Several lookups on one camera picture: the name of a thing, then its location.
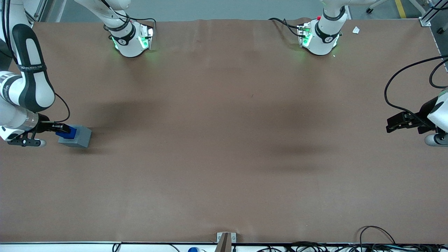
brown table surface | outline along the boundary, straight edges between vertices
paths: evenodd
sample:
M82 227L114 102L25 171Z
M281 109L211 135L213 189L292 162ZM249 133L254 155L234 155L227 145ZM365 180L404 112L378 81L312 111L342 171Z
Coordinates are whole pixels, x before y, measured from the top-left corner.
M358 35L352 29L358 26ZM444 243L447 149L387 134L383 89L437 56L417 20L351 20L313 56L271 21L161 22L152 52L125 58L101 23L36 23L69 124L88 149L0 142L1 241L354 242L364 225L399 243ZM439 61L396 78L392 102L435 97ZM443 70L436 81L441 85ZM64 118L58 100L48 111ZM365 242L387 242L367 231Z

gray box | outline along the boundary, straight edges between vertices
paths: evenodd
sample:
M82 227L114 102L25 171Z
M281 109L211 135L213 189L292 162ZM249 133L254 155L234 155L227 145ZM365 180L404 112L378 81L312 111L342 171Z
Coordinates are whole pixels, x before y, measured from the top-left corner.
M69 125L76 129L76 134L74 139L65 139L59 137L58 143L61 143L68 147L73 148L87 148L89 147L90 136L92 135L92 130L84 127L82 125Z

